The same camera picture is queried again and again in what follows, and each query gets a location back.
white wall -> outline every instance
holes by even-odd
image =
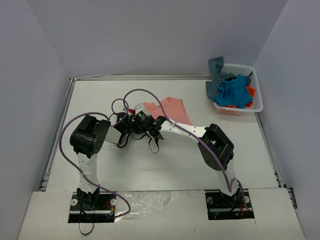
[[[38,190],[68,77],[24,0],[0,2],[0,238],[17,239]]]
[[[319,0],[289,0],[254,65],[260,118],[308,240],[320,236],[319,13]]]
[[[71,77],[253,65],[287,0],[27,0]]]

cable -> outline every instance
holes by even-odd
[[[108,209],[111,211],[110,205],[108,203],[106,203],[105,201],[101,201],[100,203],[102,203],[103,205],[107,206]]]
[[[112,114],[110,115],[110,117],[115,114],[117,115],[117,113],[114,111],[114,104],[116,101],[119,101],[119,100],[122,100],[123,101],[123,105],[126,109],[126,112],[125,112],[125,115],[123,116],[123,118],[121,118],[119,121],[117,121],[115,124],[112,125],[112,127],[115,127],[117,126],[119,123],[121,123],[127,116],[128,116],[128,111],[129,111],[129,104],[127,103],[127,101],[125,101],[124,99],[122,98],[117,98],[115,100],[113,100],[113,102],[111,103],[111,110],[112,110]]]
[[[88,215],[85,211],[83,211],[82,210],[82,197],[80,198],[80,214],[79,214],[79,231],[80,231],[80,233],[82,234],[82,235],[84,235],[84,236],[87,236],[87,235],[89,235],[90,233],[92,233],[92,231],[94,230],[94,227],[95,227],[95,224],[93,223],[93,220],[92,220],[92,228],[91,228],[91,230],[89,231],[89,232],[87,232],[87,233],[83,233],[82,231],[81,231],[81,229],[80,229],[80,222],[81,222],[81,213],[83,213],[83,214],[85,214],[85,215]]]
[[[248,211],[251,211],[251,212],[252,212],[252,210],[249,209],[249,208],[247,207],[247,205],[246,205],[245,195],[244,195],[244,193],[243,193],[243,188],[242,188],[242,185],[241,185],[240,181],[237,180],[237,179],[235,179],[235,178],[233,178],[233,179],[231,180],[231,182],[229,182],[227,173],[226,173],[224,167],[222,166],[220,160],[219,160],[218,157],[215,155],[215,153],[214,153],[199,137],[197,137],[195,134],[193,134],[192,132],[184,129],[183,127],[179,126],[178,124],[174,124],[174,123],[170,120],[170,118],[168,117],[168,115],[166,114],[165,109],[164,109],[164,106],[162,105],[161,101],[159,100],[159,98],[158,98],[156,95],[154,95],[151,91],[146,90],[146,89],[143,89],[143,88],[137,88],[137,89],[133,89],[133,90],[127,92],[127,93],[124,95],[124,97],[123,97],[123,105],[124,105],[124,107],[127,109],[127,111],[129,110],[129,108],[126,107],[126,98],[127,98],[127,96],[128,96],[129,94],[131,94],[131,93],[133,93],[133,92],[136,92],[136,91],[142,91],[142,92],[146,92],[146,93],[152,95],[152,96],[156,99],[156,101],[159,103],[159,106],[160,106],[160,108],[161,108],[161,110],[162,110],[162,113],[163,113],[164,117],[166,118],[166,120],[167,120],[170,124],[174,125],[175,127],[177,127],[178,129],[184,131],[185,133],[189,134],[190,136],[192,136],[193,138],[195,138],[203,147],[205,147],[205,149],[213,156],[214,160],[216,161],[216,163],[218,164],[220,170],[222,171],[222,174],[223,174],[223,176],[224,176],[224,179],[225,179],[225,182],[226,182],[226,185],[227,185],[227,187],[228,187],[229,192],[230,192],[230,193],[232,192],[232,185],[233,185],[234,181],[237,181],[237,182],[239,183],[240,190],[242,191],[242,197],[243,197],[244,207],[245,207]]]
[[[241,200],[242,200],[242,196],[241,196],[241,191],[239,192],[239,196],[237,197],[237,199],[239,199],[236,203],[235,203],[235,205],[233,206],[233,208],[231,208],[230,210],[229,210],[229,212],[232,212],[233,210],[235,210],[240,204],[241,204]]]
[[[107,117],[107,115],[105,115],[105,114],[103,114],[103,113],[101,113],[101,112],[86,112],[86,113],[82,113],[82,114],[80,114],[80,115],[72,118],[72,119],[64,126],[64,128],[63,128],[62,131],[61,131],[60,138],[59,138],[59,149],[60,149],[60,152],[61,152],[62,156],[65,158],[65,160],[67,160],[72,166],[74,166],[74,167],[80,172],[80,174],[82,174],[83,178],[84,178],[88,183],[90,183],[91,185],[97,187],[98,189],[101,189],[101,190],[103,190],[103,191],[105,191],[105,192],[108,192],[108,193],[111,193],[111,194],[113,194],[113,195],[116,195],[117,197],[121,198],[121,199],[127,204],[128,210],[127,210],[126,212],[121,213],[121,214],[119,214],[119,215],[117,215],[117,216],[113,216],[113,217],[112,217],[112,218],[118,218],[118,217],[121,217],[121,216],[123,216],[123,215],[126,215],[126,214],[128,214],[128,213],[130,212],[130,210],[131,210],[130,203],[129,203],[123,196],[121,196],[120,194],[118,194],[118,193],[116,193],[116,192],[114,192],[114,191],[111,191],[111,190],[109,190],[109,189],[107,189],[107,188],[105,188],[105,187],[103,187],[103,186],[98,185],[98,184],[95,184],[94,182],[92,182],[91,180],[89,180],[89,179],[87,178],[87,176],[85,175],[84,171],[82,171],[82,169],[81,169],[80,167],[78,167],[75,163],[73,163],[73,162],[67,157],[67,155],[65,154],[65,152],[64,152],[64,150],[63,150],[63,148],[62,148],[62,139],[63,139],[63,136],[64,136],[64,134],[65,134],[65,132],[66,132],[66,129],[67,129],[67,128],[70,126],[70,124],[73,123],[75,120],[77,120],[77,119],[79,119],[79,118],[81,118],[81,117],[83,117],[83,116],[86,116],[86,115],[101,115],[101,116],[105,117],[107,120],[109,120],[109,118]]]
[[[156,146],[158,147],[158,151],[152,151],[151,146],[150,146],[150,143],[151,143],[152,139],[153,139],[153,138],[150,138],[150,139],[149,139],[149,142],[148,142],[149,148],[150,148],[150,151],[151,151],[153,154],[157,154],[157,153],[159,152],[159,150],[160,150],[159,144],[158,144],[159,138],[155,138],[155,139],[154,139],[155,144],[156,144]]]
[[[244,205],[243,203],[240,204],[240,215],[242,216],[244,214]]]
[[[139,137],[139,138],[134,138],[133,136],[132,136],[132,133],[130,133],[130,136],[131,136],[131,138],[132,139],[134,139],[134,140],[141,140],[141,139],[143,139],[145,136],[147,136],[147,134],[145,133],[145,134],[143,134],[141,137]]]
[[[109,121],[110,121],[110,119],[111,119],[111,117],[112,117],[113,115],[117,115],[117,114],[116,114],[116,113],[112,113],[112,114],[109,116]]]
[[[127,146],[129,136],[130,136],[130,134],[128,133],[128,134],[126,135],[126,138],[125,138],[125,143],[124,143],[122,146],[117,145],[117,147],[118,147],[119,149],[123,149],[125,146]]]

orange cloth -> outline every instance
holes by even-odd
[[[161,104],[163,105],[164,111],[170,119],[173,119],[178,123],[192,125],[187,116],[182,99],[167,97],[161,101]],[[154,102],[144,102],[143,105],[154,119],[164,115],[158,103],[155,104]]]
[[[253,98],[255,93],[256,93],[256,90],[250,86],[246,86],[246,89],[248,90],[248,92],[250,93],[250,96]],[[252,106],[252,101],[249,102],[248,104],[245,105],[246,107],[250,108]],[[237,107],[236,106],[233,106],[233,105],[228,105],[226,106],[227,108],[233,108],[233,109],[236,109]]]

laundry basket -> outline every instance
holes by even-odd
[[[261,112],[264,108],[262,103],[261,91],[258,82],[258,76],[256,70],[251,66],[246,65],[239,65],[239,64],[227,64],[225,63],[222,72],[224,73],[233,73],[234,75],[244,75],[247,76],[252,72],[250,76],[251,84],[250,87],[254,88],[255,94],[252,100],[252,106],[246,108],[232,108],[232,107],[225,107],[225,106],[218,106],[216,102],[214,102],[215,111],[218,114],[229,114],[229,115],[237,115],[237,116],[244,116],[244,115],[251,115],[253,113]]]

white table surface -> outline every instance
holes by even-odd
[[[159,99],[183,99],[187,115],[194,126],[217,124],[234,144],[234,169],[244,188],[277,188],[278,184],[266,147],[254,115],[232,116],[215,113],[214,105],[206,97],[205,80],[109,80],[77,81],[74,86],[65,123],[85,112],[110,115],[111,103],[132,89],[152,91]],[[151,95],[134,92],[127,101],[130,107],[154,102]],[[115,110],[123,108],[121,101]],[[75,121],[65,132],[63,148],[78,164],[69,144]],[[198,146],[170,139],[159,142],[160,151],[152,154],[148,139],[131,140],[123,149],[104,143],[98,154],[99,183],[113,191],[172,191],[219,189],[215,171],[208,167]],[[56,152],[47,191],[75,191],[79,174]]]
[[[132,209],[82,236],[68,223],[72,192],[34,192],[18,240],[304,240],[284,188],[249,189],[255,219],[208,220],[203,190],[119,192]],[[116,214],[126,211],[118,200]],[[90,223],[82,223],[83,232]]]

